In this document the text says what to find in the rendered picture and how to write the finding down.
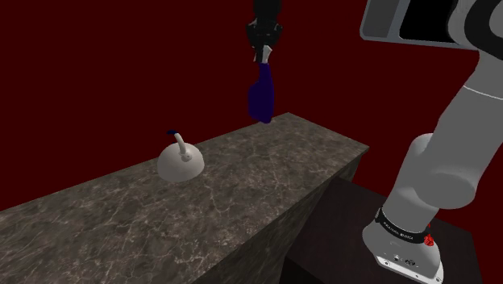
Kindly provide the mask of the white dome with curved spout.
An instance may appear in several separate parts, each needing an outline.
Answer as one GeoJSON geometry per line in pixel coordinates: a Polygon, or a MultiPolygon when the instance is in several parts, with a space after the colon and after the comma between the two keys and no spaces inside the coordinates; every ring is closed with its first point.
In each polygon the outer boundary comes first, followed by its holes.
{"type": "Polygon", "coordinates": [[[181,134],[167,131],[176,141],[159,155],[157,173],[167,182],[186,182],[198,176],[205,167],[203,155],[194,145],[184,142],[181,134]]]}

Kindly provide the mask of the dark blue spray bottle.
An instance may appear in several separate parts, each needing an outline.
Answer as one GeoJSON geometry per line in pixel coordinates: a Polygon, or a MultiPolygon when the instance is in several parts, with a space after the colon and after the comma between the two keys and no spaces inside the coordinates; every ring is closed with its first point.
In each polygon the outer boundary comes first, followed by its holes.
{"type": "Polygon", "coordinates": [[[274,111],[274,87],[268,58],[272,52],[269,45],[262,47],[258,60],[259,76],[248,91],[248,113],[262,123],[270,123],[274,111]]]}

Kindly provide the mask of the dark robot stand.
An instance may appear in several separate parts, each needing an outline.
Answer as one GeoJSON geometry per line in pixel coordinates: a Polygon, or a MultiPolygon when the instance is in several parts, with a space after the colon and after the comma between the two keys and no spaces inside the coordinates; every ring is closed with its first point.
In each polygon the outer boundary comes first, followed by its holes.
{"type": "MultiPolygon", "coordinates": [[[[419,284],[380,267],[364,245],[362,230],[384,200],[337,177],[288,251],[279,284],[419,284]]],[[[440,219],[431,227],[442,284],[483,284],[472,234],[440,219]]]]}

